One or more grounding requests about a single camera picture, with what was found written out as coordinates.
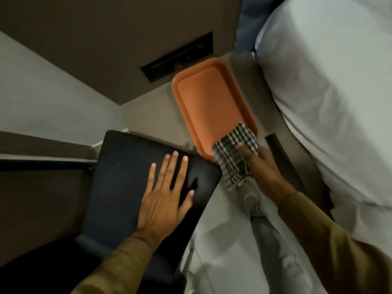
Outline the person's right hand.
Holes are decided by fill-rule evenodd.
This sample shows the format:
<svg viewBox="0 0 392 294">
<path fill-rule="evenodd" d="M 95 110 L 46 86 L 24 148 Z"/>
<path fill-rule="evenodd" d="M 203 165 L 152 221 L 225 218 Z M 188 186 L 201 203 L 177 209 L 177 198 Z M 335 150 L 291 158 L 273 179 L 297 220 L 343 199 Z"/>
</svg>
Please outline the person's right hand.
<svg viewBox="0 0 392 294">
<path fill-rule="evenodd" d="M 298 191 L 281 175 L 269 149 L 260 145 L 260 159 L 247 160 L 262 193 L 277 207 Z"/>
</svg>

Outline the person's left forearm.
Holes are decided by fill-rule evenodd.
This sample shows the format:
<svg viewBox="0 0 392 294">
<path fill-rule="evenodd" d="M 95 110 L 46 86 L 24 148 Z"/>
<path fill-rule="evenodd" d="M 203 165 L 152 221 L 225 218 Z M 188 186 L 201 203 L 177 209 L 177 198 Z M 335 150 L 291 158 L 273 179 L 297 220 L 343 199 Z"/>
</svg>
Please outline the person's left forearm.
<svg viewBox="0 0 392 294">
<path fill-rule="evenodd" d="M 143 240 L 127 238 L 70 294 L 136 294 L 153 252 Z"/>
</svg>

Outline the person's left hand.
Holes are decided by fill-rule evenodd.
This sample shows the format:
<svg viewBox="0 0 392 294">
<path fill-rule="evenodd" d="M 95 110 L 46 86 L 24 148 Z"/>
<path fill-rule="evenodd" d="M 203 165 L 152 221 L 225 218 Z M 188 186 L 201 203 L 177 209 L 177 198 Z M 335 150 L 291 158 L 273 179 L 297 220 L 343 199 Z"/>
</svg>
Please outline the person's left hand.
<svg viewBox="0 0 392 294">
<path fill-rule="evenodd" d="M 174 187 L 165 190 L 164 175 L 171 155 L 165 155 L 158 178 L 154 182 L 153 191 L 149 195 L 144 194 L 141 200 L 137 228 L 132 234 L 132 237 L 143 240 L 154 251 L 183 220 L 177 219 L 177 212 L 181 205 L 180 195 L 187 174 L 189 158 L 187 156 L 182 158 Z"/>
</svg>

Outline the brown cabinet with black rail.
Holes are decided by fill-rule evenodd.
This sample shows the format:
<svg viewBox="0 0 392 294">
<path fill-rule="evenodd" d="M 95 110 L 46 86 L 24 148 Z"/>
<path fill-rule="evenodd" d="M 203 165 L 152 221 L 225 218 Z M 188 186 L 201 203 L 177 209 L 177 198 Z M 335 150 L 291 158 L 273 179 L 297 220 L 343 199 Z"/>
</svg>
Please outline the brown cabinet with black rail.
<svg viewBox="0 0 392 294">
<path fill-rule="evenodd" d="M 0 131 L 0 160 L 96 160 L 93 146 Z M 0 170 L 0 267 L 79 233 L 91 192 L 88 170 Z"/>
</svg>

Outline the white bed with sheet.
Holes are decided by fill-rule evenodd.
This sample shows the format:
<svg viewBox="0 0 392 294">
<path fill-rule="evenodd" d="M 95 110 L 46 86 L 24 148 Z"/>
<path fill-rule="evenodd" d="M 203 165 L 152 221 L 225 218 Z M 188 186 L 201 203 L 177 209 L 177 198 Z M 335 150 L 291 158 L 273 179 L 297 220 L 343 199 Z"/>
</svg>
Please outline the white bed with sheet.
<svg viewBox="0 0 392 294">
<path fill-rule="evenodd" d="M 392 0 L 285 0 L 256 53 L 333 218 L 392 258 Z"/>
</svg>

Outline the black wall socket panel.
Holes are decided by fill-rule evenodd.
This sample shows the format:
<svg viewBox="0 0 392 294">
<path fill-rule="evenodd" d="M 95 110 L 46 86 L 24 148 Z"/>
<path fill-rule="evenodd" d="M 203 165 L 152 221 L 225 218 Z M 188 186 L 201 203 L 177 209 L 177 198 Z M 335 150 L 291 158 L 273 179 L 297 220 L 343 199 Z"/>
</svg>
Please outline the black wall socket panel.
<svg viewBox="0 0 392 294">
<path fill-rule="evenodd" d="M 214 52 L 213 32 L 209 32 L 182 47 L 140 67 L 150 82 L 155 82 L 211 56 Z"/>
</svg>

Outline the person's right forearm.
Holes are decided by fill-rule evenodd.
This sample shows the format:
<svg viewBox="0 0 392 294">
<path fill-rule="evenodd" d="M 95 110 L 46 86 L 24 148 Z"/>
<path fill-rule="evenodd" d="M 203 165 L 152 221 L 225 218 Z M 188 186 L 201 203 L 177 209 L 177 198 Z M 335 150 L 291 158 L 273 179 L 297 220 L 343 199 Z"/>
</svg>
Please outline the person's right forearm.
<svg viewBox="0 0 392 294">
<path fill-rule="evenodd" d="M 329 294 L 392 294 L 392 259 L 352 238 L 304 194 L 284 199 L 278 214 Z"/>
</svg>

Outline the person's grey trouser leg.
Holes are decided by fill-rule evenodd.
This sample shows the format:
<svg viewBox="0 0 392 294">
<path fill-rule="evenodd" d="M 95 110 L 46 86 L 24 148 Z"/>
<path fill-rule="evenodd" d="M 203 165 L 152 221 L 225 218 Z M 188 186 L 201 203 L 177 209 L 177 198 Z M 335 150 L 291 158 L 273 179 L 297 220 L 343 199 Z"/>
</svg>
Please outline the person's grey trouser leg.
<svg viewBox="0 0 392 294">
<path fill-rule="evenodd" d="M 251 220 L 270 294 L 327 294 L 277 207 L 247 178 L 236 188 Z"/>
</svg>

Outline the blue-grey pillow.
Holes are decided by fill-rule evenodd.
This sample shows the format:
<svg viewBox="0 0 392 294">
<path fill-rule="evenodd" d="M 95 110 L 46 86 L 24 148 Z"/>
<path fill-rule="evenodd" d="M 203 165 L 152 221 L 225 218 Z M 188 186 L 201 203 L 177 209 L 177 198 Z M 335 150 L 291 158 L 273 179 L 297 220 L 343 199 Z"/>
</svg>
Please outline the blue-grey pillow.
<svg viewBox="0 0 392 294">
<path fill-rule="evenodd" d="M 257 35 L 273 11 L 285 0 L 242 0 L 236 42 L 237 52 L 252 52 Z"/>
</svg>

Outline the black tray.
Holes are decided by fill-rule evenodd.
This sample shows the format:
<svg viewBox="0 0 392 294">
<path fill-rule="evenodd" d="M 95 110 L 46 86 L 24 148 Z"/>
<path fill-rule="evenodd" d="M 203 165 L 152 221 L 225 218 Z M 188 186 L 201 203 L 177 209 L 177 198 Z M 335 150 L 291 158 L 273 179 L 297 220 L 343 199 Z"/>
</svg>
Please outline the black tray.
<svg viewBox="0 0 392 294">
<path fill-rule="evenodd" d="M 193 206 L 174 232 L 154 252 L 138 294 L 162 289 L 182 294 L 185 274 L 180 272 L 183 254 L 221 177 L 221 168 L 169 143 L 160 143 L 132 133 L 107 131 L 100 150 L 92 190 L 81 234 L 76 243 L 81 250 L 103 262 L 137 226 L 141 200 L 146 189 L 149 168 L 156 163 L 159 171 L 164 156 L 178 151 L 179 158 L 171 187 L 174 186 L 181 159 L 189 164 L 179 203 L 194 190 Z"/>
</svg>

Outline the orange plastic tray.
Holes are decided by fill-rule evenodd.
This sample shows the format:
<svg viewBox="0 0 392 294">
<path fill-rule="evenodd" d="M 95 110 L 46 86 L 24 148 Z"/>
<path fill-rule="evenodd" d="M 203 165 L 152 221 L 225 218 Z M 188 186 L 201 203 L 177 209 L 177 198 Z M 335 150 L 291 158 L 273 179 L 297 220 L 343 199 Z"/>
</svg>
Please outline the orange plastic tray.
<svg viewBox="0 0 392 294">
<path fill-rule="evenodd" d="M 172 91 L 197 152 L 209 161 L 213 144 L 244 123 L 258 136 L 258 128 L 227 64 L 209 58 L 172 80 Z"/>
</svg>

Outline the dark bed frame post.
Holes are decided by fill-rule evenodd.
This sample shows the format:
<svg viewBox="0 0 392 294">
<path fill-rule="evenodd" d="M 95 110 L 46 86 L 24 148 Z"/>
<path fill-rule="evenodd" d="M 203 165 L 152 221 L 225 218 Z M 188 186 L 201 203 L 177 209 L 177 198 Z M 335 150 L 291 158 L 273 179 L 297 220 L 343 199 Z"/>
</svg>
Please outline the dark bed frame post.
<svg viewBox="0 0 392 294">
<path fill-rule="evenodd" d="M 275 134 L 269 134 L 265 137 L 265 140 L 283 178 L 297 191 L 306 194 L 305 186 L 277 136 Z"/>
</svg>

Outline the black and white checked cloth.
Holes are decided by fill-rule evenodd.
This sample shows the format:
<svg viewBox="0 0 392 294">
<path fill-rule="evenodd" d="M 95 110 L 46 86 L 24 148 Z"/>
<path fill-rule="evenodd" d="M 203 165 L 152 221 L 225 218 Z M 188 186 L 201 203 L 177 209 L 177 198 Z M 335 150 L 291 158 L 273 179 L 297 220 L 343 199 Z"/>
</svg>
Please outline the black and white checked cloth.
<svg viewBox="0 0 392 294">
<path fill-rule="evenodd" d="M 223 185 L 229 192 L 253 176 L 248 161 L 236 148 L 239 142 L 259 155 L 256 136 L 242 122 L 212 146 L 213 157 L 222 170 Z"/>
</svg>

